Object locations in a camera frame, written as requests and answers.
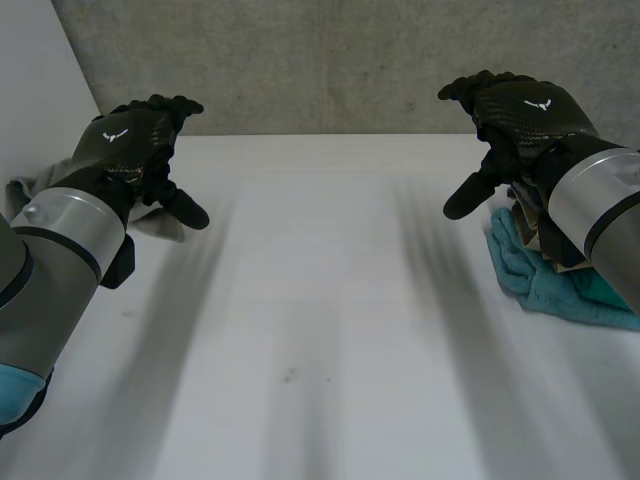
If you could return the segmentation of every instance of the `silver metal cylinder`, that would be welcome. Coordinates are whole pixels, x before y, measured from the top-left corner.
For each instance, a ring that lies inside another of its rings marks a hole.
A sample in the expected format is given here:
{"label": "silver metal cylinder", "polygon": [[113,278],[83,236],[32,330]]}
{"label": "silver metal cylinder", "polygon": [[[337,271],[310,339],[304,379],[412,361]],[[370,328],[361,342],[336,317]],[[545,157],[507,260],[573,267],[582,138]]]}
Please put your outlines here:
{"label": "silver metal cylinder", "polygon": [[591,251],[591,262],[640,315],[640,205],[620,214],[600,234]]}
{"label": "silver metal cylinder", "polygon": [[87,263],[63,245],[22,235],[33,257],[24,288],[0,308],[0,364],[47,378],[98,288]]}
{"label": "silver metal cylinder", "polygon": [[11,226],[43,228],[74,241],[96,260],[103,275],[125,236],[122,221],[106,203],[73,188],[40,192]]}
{"label": "silver metal cylinder", "polygon": [[574,166],[549,199],[549,216],[583,253],[596,222],[625,198],[640,192],[640,154],[605,150]]}

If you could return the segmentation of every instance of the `carbon fiber glove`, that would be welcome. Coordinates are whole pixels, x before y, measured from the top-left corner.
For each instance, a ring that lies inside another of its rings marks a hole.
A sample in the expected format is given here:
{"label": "carbon fiber glove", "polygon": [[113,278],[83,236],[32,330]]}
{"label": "carbon fiber glove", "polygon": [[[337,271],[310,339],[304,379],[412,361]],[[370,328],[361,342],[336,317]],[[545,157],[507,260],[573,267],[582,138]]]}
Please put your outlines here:
{"label": "carbon fiber glove", "polygon": [[159,202],[180,222],[195,229],[209,224],[207,213],[169,180],[169,159],[187,117],[204,107],[183,96],[152,95],[134,100],[87,127],[73,154],[74,161],[91,165],[74,172],[54,187],[87,191],[111,206],[126,225],[138,201]]}
{"label": "carbon fiber glove", "polygon": [[566,90],[525,75],[493,75],[485,70],[455,80],[438,98],[459,101],[471,115],[478,139],[491,145],[480,170],[444,206],[444,214],[454,220],[475,210],[503,183],[536,186],[534,168],[557,140],[570,135],[598,137]]}

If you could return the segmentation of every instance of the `gray cloth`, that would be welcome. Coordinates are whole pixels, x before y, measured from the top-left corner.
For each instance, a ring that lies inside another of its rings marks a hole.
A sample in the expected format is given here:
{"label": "gray cloth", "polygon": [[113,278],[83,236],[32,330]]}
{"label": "gray cloth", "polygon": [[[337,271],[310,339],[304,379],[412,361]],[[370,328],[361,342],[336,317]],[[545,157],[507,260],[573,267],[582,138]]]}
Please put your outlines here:
{"label": "gray cloth", "polygon": [[[13,220],[42,190],[62,180],[71,173],[88,165],[67,158],[40,172],[36,178],[15,177],[5,188],[7,216]],[[184,228],[160,204],[146,206],[142,202],[134,205],[129,214],[128,228],[134,227],[142,233],[176,242],[184,241]]]}

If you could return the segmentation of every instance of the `white tabletop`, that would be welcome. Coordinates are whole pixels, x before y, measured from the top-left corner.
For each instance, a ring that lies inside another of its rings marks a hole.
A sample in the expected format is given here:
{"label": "white tabletop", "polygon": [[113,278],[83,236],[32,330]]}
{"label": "white tabletop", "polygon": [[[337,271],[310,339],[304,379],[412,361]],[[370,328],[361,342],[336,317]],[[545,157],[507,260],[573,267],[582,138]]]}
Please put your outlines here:
{"label": "white tabletop", "polygon": [[640,335],[523,312],[483,230],[442,204],[473,136],[193,137],[174,178],[210,212],[135,234],[6,479],[640,476]]}

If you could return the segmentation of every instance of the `teal cloth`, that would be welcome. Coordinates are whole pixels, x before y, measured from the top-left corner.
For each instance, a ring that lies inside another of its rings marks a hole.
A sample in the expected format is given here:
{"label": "teal cloth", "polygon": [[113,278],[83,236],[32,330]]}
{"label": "teal cloth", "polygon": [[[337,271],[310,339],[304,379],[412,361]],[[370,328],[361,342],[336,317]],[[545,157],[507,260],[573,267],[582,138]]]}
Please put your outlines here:
{"label": "teal cloth", "polygon": [[[573,322],[640,330],[640,318],[619,297],[618,305],[624,308],[611,306],[616,293],[595,270],[556,273],[540,252],[525,248],[508,208],[493,213],[491,227],[487,244],[498,283],[523,308]],[[582,295],[576,285],[581,286]]]}

